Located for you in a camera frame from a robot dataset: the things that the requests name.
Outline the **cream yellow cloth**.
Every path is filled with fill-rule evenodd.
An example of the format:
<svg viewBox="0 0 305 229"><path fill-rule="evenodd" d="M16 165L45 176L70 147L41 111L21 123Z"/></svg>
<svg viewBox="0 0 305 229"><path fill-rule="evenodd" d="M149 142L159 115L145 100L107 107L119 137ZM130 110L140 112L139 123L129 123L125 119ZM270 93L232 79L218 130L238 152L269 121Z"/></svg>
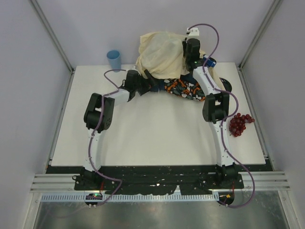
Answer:
<svg viewBox="0 0 305 229"><path fill-rule="evenodd" d="M140 37L139 57L136 61L139 73L146 78L144 70L147 69L155 79L179 79L181 75L189 74L183 57L182 42L185 39L186 37L183 35L166 31L142 35ZM204 51L200 50L201 58L205 54ZM208 67L208 71L218 87L224 90L215 69Z"/></svg>

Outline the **dark blue denim jeans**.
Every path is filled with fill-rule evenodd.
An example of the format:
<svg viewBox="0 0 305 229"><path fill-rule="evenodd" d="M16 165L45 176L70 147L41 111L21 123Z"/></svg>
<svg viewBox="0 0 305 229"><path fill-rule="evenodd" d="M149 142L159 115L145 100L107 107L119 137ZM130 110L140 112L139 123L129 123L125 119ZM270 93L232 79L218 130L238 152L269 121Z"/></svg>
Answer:
<svg viewBox="0 0 305 229"><path fill-rule="evenodd" d="M174 83L175 80L178 79L156 79L157 84L159 85L159 91L164 91L165 90L165 84L172 84ZM186 83L191 83L191 84L196 84L197 81L191 76L191 74L186 74L186 75L181 75L179 80L182 81L183 84Z"/></svg>

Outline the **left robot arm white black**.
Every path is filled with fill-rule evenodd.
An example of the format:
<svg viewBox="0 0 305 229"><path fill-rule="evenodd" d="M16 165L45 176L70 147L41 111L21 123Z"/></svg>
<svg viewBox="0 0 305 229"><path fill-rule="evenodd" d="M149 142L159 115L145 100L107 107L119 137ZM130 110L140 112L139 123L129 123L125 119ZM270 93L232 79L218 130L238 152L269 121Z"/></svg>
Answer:
<svg viewBox="0 0 305 229"><path fill-rule="evenodd" d="M107 74L110 72L126 72L121 86L114 83ZM102 143L107 130L112 124L113 111L115 106L131 101L135 95L144 95L149 91L155 91L159 88L157 79L144 70L144 78L136 69L107 70L104 78L109 81L115 90L106 94L93 93L89 99L83 120L89 134L89 143L85 164L80 174L74 179L77 185L88 188L99 188L103 181L110 180L122 184L119 178L113 178L100 172Z"/></svg>

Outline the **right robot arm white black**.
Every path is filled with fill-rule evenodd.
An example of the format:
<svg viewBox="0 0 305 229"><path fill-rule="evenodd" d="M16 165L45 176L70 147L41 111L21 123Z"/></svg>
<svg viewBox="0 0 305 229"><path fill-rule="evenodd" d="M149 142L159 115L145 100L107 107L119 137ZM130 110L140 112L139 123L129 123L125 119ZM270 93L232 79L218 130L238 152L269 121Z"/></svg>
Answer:
<svg viewBox="0 0 305 229"><path fill-rule="evenodd" d="M230 155L226 120L229 115L228 92L221 90L200 57L200 41L196 38L183 41L186 69L198 82L204 95L203 118L208 122L216 149L215 184L229 188L238 179L235 160Z"/></svg>

